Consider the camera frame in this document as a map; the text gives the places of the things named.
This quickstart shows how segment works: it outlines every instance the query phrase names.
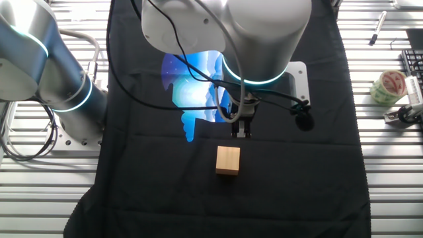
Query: metal slat table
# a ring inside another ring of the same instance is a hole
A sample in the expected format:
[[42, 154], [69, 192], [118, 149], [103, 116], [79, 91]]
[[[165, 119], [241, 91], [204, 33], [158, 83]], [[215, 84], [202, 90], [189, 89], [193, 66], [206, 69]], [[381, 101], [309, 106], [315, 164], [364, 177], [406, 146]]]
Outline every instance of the metal slat table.
[[[110, 0], [55, 0], [59, 27], [97, 38], [102, 48], [98, 78], [108, 79], [106, 26]], [[368, 46], [382, 11], [388, 11], [379, 39]], [[369, 94], [371, 83], [387, 69], [402, 70], [401, 50], [410, 48], [405, 29], [423, 28], [423, 11], [400, 11], [390, 0], [344, 0], [338, 25], [350, 66], [358, 128], [371, 198], [373, 238], [423, 238], [423, 137], [419, 126], [398, 130], [385, 125]], [[87, 68], [89, 43], [63, 36]], [[16, 147], [34, 153], [44, 143], [48, 123], [42, 107], [19, 103], [11, 132]], [[78, 200], [94, 182], [98, 157], [49, 156], [23, 164], [4, 158], [0, 167], [0, 237], [59, 238]]]

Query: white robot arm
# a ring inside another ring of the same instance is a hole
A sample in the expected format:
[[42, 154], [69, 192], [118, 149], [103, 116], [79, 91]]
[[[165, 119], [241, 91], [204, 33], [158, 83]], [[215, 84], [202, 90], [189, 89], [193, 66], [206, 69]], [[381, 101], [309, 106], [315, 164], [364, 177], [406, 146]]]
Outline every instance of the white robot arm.
[[[219, 25], [194, 1], [154, 1], [174, 22], [187, 54], [217, 50], [239, 75], [234, 50]], [[311, 15], [311, 0], [207, 0], [236, 43], [245, 79], [267, 81], [283, 72]], [[169, 21], [143, 0], [142, 29], [158, 50], [182, 54]]]
[[101, 138], [106, 93], [61, 39], [44, 0], [0, 0], [0, 100], [37, 100], [74, 139]]
[[[269, 83], [276, 85], [288, 73], [289, 61], [310, 15], [311, 0], [143, 0], [141, 26], [147, 41], [165, 53], [221, 52], [223, 80], [241, 80], [241, 90], [228, 90], [231, 119], [226, 118], [219, 101], [216, 105], [226, 122], [239, 124], [235, 126], [238, 132], [249, 132], [258, 98], [245, 88], [268, 89]], [[309, 99], [306, 74], [305, 79], [290, 83], [294, 97]], [[302, 130], [310, 130], [314, 124], [308, 109], [297, 114], [296, 122]]]

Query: white cable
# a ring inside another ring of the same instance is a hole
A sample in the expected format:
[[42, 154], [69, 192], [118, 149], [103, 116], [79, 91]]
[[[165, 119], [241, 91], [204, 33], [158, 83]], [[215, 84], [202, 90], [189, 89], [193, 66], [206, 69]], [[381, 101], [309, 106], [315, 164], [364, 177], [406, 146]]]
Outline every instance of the white cable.
[[59, 31], [60, 31], [60, 34], [84, 39], [88, 41], [89, 43], [91, 43], [95, 47], [94, 56], [92, 60], [94, 62], [97, 62], [98, 55], [100, 54], [100, 44], [97, 42], [97, 40], [94, 37], [81, 33], [81, 32], [75, 32], [73, 30], [59, 29]]
[[234, 118], [229, 119], [224, 115], [222, 108], [220, 107], [219, 91], [218, 91], [217, 87], [214, 89], [215, 97], [216, 97], [216, 107], [219, 110], [220, 116], [222, 117], [222, 119], [225, 122], [234, 123], [242, 116], [242, 111], [244, 109], [244, 103], [245, 103], [245, 82], [244, 82], [244, 77], [243, 77], [243, 70], [241, 69], [241, 63], [240, 63], [239, 58], [238, 58], [238, 56], [239, 56], [238, 50], [237, 50], [237, 47], [236, 47], [231, 35], [226, 30], [225, 26], [219, 20], [219, 18], [201, 0], [195, 0], [195, 2], [197, 2], [212, 17], [212, 19], [219, 25], [220, 29], [222, 29], [224, 35], [228, 39], [228, 41], [229, 41], [230, 45], [232, 46], [233, 51], [235, 53], [235, 60], [237, 61], [237, 65], [238, 65], [239, 77], [241, 78], [241, 98], [240, 98], [240, 101], [239, 101], [239, 107], [238, 107], [237, 115]]

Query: wooden block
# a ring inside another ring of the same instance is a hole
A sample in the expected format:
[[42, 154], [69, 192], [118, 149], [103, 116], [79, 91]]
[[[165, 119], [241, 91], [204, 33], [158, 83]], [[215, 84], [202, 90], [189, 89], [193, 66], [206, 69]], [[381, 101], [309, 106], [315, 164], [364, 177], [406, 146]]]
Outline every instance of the wooden block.
[[219, 146], [217, 148], [216, 173], [238, 175], [240, 154], [240, 148]]

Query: pen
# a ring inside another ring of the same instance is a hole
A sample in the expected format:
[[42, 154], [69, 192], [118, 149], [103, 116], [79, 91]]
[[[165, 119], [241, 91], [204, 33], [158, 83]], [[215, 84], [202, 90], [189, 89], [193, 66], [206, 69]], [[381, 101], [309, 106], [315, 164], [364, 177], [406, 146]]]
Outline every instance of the pen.
[[383, 11], [382, 12], [382, 15], [379, 18], [379, 22], [377, 23], [377, 26], [376, 26], [375, 32], [373, 34], [373, 37], [370, 40], [370, 43], [369, 43], [370, 46], [372, 46], [372, 45], [374, 45], [376, 43], [377, 35], [379, 34], [379, 32], [382, 29], [383, 22], [385, 22], [385, 19], [386, 19], [386, 14], [388, 14], [387, 11]]

